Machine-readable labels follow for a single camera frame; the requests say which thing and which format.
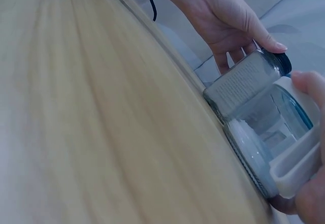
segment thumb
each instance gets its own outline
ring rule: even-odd
[[[272,53],[284,53],[287,47],[277,42],[263,26],[254,12],[246,17],[246,32],[263,48]]]

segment small glass jar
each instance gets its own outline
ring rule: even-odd
[[[292,70],[283,54],[255,50],[203,91],[203,97],[224,124],[237,110]]]

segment finger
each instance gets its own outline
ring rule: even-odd
[[[230,51],[229,55],[232,58],[234,63],[239,62],[241,59],[243,59],[245,57],[244,52],[242,51],[242,49]]]
[[[287,50],[285,45],[277,42],[270,35],[253,11],[247,12],[245,23],[245,27],[250,36],[269,52],[284,53]]]
[[[292,82],[301,92],[308,94],[320,109],[321,159],[325,163],[325,78],[317,72],[292,72]]]
[[[249,55],[256,49],[257,49],[257,46],[253,41],[249,45],[246,45],[243,47],[243,50],[245,51],[246,55]]]
[[[294,86],[303,93],[307,93],[320,109],[325,107],[325,78],[317,72],[298,71],[291,73]]]
[[[229,70],[227,54],[214,54],[215,62],[217,63],[221,75]]]
[[[296,207],[304,223],[325,223],[325,167],[300,189]]]

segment woman's hand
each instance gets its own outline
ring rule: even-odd
[[[219,71],[228,69],[226,53],[234,62],[260,46],[273,53],[284,53],[264,28],[253,10],[243,0],[171,0],[185,14],[211,48]]]
[[[298,192],[295,204],[301,220],[306,224],[325,223],[325,78],[315,72],[292,74],[296,88],[309,94],[318,105],[321,113],[321,158],[323,167],[316,177],[305,184]]]

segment gray tile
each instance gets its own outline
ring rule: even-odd
[[[197,68],[195,73],[206,87],[209,87],[220,76],[213,56]]]

